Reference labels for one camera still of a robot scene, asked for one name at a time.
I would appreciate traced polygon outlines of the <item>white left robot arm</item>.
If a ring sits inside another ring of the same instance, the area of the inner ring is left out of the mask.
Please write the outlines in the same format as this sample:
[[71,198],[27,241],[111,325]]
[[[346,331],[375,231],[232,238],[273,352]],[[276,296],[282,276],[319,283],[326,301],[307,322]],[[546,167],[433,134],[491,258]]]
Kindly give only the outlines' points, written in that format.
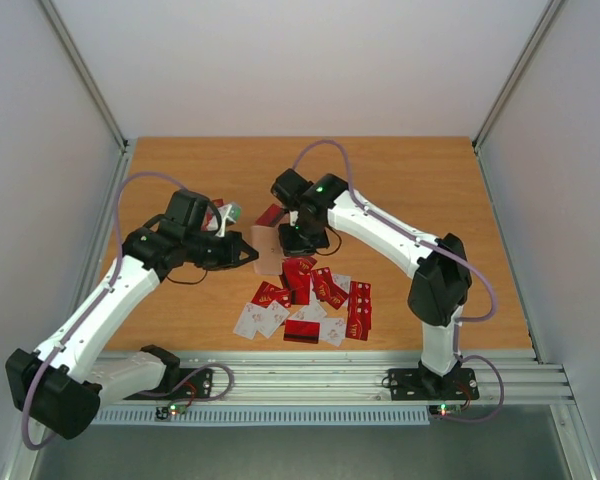
[[208,197],[174,192],[165,212],[126,237],[103,280],[60,328],[35,350],[17,349],[9,356],[7,379],[29,449],[47,443],[33,442],[32,421],[73,439],[105,406],[135,396],[169,398],[182,389],[179,358],[155,345],[102,368],[95,363],[127,317],[173,270],[192,264],[221,271],[258,259],[257,250],[226,224]]

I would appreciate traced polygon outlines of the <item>pink leather card holder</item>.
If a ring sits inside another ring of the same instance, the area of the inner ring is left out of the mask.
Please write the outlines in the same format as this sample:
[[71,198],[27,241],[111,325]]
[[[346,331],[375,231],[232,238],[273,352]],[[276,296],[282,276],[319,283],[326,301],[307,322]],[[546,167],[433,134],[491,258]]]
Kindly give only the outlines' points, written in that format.
[[251,240],[253,248],[259,254],[253,263],[255,273],[266,276],[281,275],[284,256],[277,228],[253,225]]

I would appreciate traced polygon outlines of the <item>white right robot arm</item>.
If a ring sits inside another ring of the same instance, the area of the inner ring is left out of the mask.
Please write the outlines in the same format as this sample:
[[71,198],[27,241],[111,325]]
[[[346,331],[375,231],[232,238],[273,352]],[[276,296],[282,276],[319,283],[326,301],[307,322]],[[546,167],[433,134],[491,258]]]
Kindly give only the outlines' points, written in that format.
[[416,384],[437,397],[453,389],[460,368],[456,324],[472,285],[462,241],[452,234],[439,238],[421,232],[375,211],[333,174],[313,183],[287,169],[276,178],[271,193],[290,214],[290,221],[278,227],[285,255],[311,255],[328,248],[331,230],[361,241],[411,280],[407,306],[423,332]]

